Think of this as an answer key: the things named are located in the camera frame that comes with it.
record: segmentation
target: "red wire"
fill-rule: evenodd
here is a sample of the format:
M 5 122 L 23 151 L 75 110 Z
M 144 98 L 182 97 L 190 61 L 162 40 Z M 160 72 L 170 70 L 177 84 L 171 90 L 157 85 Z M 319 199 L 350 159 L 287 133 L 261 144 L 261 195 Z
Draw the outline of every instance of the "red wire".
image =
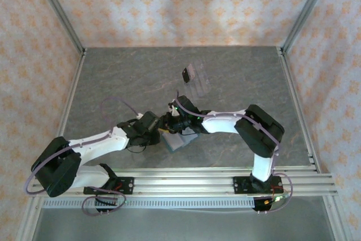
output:
M 122 187 L 123 183 L 120 183 L 120 185 L 118 185 L 116 188 L 115 188 L 115 191 L 118 191 L 118 189 L 120 189 Z

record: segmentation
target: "mounting plate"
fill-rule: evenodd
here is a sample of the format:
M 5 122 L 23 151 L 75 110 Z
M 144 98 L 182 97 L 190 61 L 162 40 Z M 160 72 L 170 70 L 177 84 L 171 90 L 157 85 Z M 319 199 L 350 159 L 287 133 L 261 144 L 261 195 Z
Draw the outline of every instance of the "mounting plate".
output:
M 281 177 L 271 176 L 271 178 L 267 180 L 266 186 L 262 191 L 259 191 L 252 186 L 249 176 L 233 177 L 233 188 L 235 194 L 260 194 L 260 193 L 273 194 L 273 190 L 272 190 L 273 186 L 283 187 Z M 282 194 L 282 193 L 283 193 L 283 189 L 280 188 L 275 189 L 275 194 Z
M 133 194 L 134 177 L 118 177 L 113 190 L 123 193 L 124 195 Z M 109 195 L 114 193 L 107 193 L 102 191 L 94 191 L 90 187 L 84 187 L 83 193 L 85 195 Z

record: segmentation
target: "transparent plastic object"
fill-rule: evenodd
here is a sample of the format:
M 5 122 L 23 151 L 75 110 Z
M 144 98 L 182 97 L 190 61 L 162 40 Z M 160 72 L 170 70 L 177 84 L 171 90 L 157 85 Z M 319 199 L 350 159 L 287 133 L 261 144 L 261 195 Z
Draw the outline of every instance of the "transparent plastic object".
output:
M 194 78 L 188 83 L 184 83 L 184 93 L 191 101 L 197 101 L 209 93 L 211 89 L 204 62 L 202 60 L 196 60 L 194 63 L 191 63 L 187 69 L 194 71 Z
M 197 134 L 190 128 L 184 130 L 184 135 L 163 133 L 163 139 L 165 140 L 167 149 L 173 153 L 177 149 L 180 149 L 190 143 L 192 140 L 198 137 Z

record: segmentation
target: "orange patterned wall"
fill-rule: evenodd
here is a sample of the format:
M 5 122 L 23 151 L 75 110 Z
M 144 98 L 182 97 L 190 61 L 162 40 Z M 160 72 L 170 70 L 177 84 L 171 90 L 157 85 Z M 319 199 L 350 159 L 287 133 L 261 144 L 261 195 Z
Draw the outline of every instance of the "orange patterned wall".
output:
M 283 45 L 306 0 L 60 0 L 85 47 Z
M 56 128 L 79 54 L 47 0 L 0 0 L 0 233 L 15 240 L 23 183 Z
M 289 61 L 322 166 L 361 240 L 361 0 L 319 0 Z

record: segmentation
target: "enclosure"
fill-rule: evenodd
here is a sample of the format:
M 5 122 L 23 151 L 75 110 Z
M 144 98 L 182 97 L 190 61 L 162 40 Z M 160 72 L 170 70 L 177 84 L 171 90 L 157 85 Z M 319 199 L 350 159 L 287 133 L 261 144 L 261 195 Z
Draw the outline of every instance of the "enclosure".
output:
M 360 0 L 1 5 L 1 225 L 9 240 L 361 238 Z M 189 65 L 196 77 L 186 84 Z M 253 196 L 235 195 L 232 179 L 249 175 L 254 154 L 229 133 L 199 134 L 175 151 L 161 137 L 140 153 L 115 151 L 89 162 L 134 177 L 128 203 L 96 218 L 101 222 L 82 214 L 81 189 L 57 198 L 20 191 L 54 137 L 89 137 L 134 118 L 118 98 L 161 116 L 177 90 L 199 110 L 257 104 L 282 124 L 276 172 L 293 183 L 282 178 L 294 191 L 287 207 L 257 215 Z M 110 230 L 113 223 L 122 227 Z M 289 230 L 277 230 L 278 223 Z M 258 232 L 261 225 L 267 228 Z

